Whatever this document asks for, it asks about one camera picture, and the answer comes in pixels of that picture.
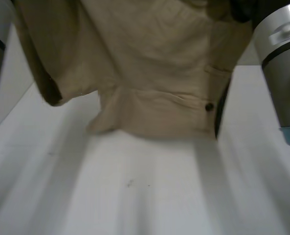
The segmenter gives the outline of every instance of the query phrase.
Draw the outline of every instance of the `wrinkled cloth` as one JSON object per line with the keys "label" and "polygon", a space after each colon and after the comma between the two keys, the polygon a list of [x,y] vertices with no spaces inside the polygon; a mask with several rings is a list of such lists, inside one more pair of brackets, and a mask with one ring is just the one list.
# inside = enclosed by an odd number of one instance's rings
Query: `wrinkled cloth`
{"label": "wrinkled cloth", "polygon": [[95,133],[213,137],[218,101],[251,38],[228,0],[17,0],[16,11],[50,105],[98,91]]}

